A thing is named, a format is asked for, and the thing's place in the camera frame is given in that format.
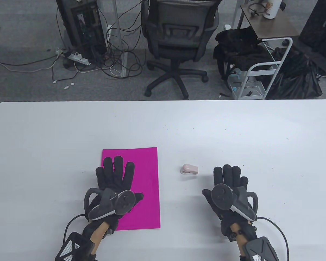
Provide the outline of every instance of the small stapler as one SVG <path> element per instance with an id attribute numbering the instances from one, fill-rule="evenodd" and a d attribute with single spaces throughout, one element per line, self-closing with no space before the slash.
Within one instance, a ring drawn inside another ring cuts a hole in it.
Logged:
<path id="1" fill-rule="evenodd" d="M 198 167 L 190 165 L 190 164 L 185 164 L 183 165 L 183 167 L 181 168 L 181 174 L 198 174 Z"/>

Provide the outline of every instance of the pink folder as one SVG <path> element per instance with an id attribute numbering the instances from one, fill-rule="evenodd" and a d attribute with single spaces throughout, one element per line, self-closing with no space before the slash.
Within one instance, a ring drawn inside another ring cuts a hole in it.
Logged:
<path id="1" fill-rule="evenodd" d="M 103 150 L 101 162 L 107 157 L 113 160 L 116 156 L 123 157 L 124 166 L 129 161 L 134 162 L 135 174 L 131 190 L 144 194 L 144 199 L 120 219 L 117 230 L 161 228 L 157 148 Z"/>

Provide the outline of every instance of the gray carpet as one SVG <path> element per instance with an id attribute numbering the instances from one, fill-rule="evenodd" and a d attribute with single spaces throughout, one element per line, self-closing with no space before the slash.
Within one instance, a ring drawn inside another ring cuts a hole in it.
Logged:
<path id="1" fill-rule="evenodd" d="M 301 31 L 317 0 L 290 0 L 286 14 Z M 223 30 L 225 23 L 230 23 L 235 0 L 224 0 L 219 6 L 220 25 L 211 37 L 204 57 L 197 63 L 185 62 L 181 67 L 203 69 L 208 71 L 209 82 L 202 83 L 199 77 L 184 77 L 183 81 L 191 100 L 217 100 L 219 93 L 225 89 L 217 70 L 212 52 L 216 46 L 215 36 Z M 104 14 L 109 24 L 114 23 L 111 0 L 103 0 Z M 119 14 L 136 3 L 131 0 L 117 0 Z M 0 0 L 0 62 L 26 63 L 53 55 L 56 48 L 62 47 L 55 21 L 57 5 L 55 0 Z M 139 7 L 123 15 L 121 27 L 130 26 L 139 12 Z M 139 31 L 125 37 L 133 47 Z M 135 53 L 144 60 L 145 39 L 141 36 Z M 134 62 L 129 55 L 128 64 Z M 147 59 L 153 59 L 147 51 Z M 35 70 L 49 67 L 52 60 L 30 66 L 15 67 L 17 70 Z M 72 77 L 75 70 L 66 70 L 62 61 L 57 61 L 55 79 Z M 173 80 L 168 80 L 154 89 L 151 98 L 143 93 L 145 87 L 159 77 L 162 71 L 149 71 L 146 67 L 141 75 L 129 79 L 111 79 L 101 71 L 78 74 L 73 80 L 52 83 L 51 70 L 36 73 L 15 73 L 0 66 L 0 102 L 5 101 L 120 101 L 120 100 L 181 100 L 182 94 Z M 323 90 L 321 98 L 326 98 L 326 78 L 320 82 Z"/>

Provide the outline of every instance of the hand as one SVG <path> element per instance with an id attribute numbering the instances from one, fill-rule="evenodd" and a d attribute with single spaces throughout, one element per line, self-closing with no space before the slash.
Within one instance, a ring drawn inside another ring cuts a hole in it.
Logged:
<path id="1" fill-rule="evenodd" d="M 123 158 L 116 156 L 114 162 L 112 163 L 112 158 L 104 159 L 104 168 L 98 167 L 96 169 L 96 174 L 98 178 L 99 189 L 105 190 L 109 188 L 113 190 L 116 194 L 121 193 L 125 190 L 130 190 L 132 188 L 133 177 L 134 177 L 135 165 L 133 162 L 128 162 L 123 175 Z M 135 204 L 138 204 L 139 201 L 143 199 L 142 193 L 135 193 Z M 98 195 L 93 199 L 89 205 L 88 210 L 86 211 L 86 216 L 88 212 L 92 210 L 95 206 L 99 205 L 101 197 Z M 112 234 L 118 226 L 118 220 L 122 218 L 123 215 L 110 215 L 101 219 L 103 222 L 106 222 L 110 225 L 110 230 Z"/>
<path id="2" fill-rule="evenodd" d="M 241 170 L 238 166 L 231 167 L 230 165 L 224 165 L 223 168 L 216 167 L 214 168 L 214 185 L 217 184 L 226 184 L 231 189 L 236 187 L 245 187 L 247 186 L 249 180 L 247 177 L 240 177 Z M 221 220 L 221 232 L 224 236 L 227 236 L 230 240 L 230 235 L 232 230 L 230 226 L 235 223 L 244 223 L 248 222 L 245 218 L 240 216 L 238 213 L 233 212 L 232 210 L 221 210 L 219 209 L 214 201 L 211 198 L 211 191 L 209 189 L 203 190 L 203 195 L 211 206 L 212 210 L 217 214 Z"/>

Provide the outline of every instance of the chair backrest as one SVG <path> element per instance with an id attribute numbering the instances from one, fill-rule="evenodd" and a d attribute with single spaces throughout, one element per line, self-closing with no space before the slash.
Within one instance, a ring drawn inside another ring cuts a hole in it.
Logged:
<path id="1" fill-rule="evenodd" d="M 222 0 L 150 0 L 148 20 L 161 46 L 198 48 Z"/>

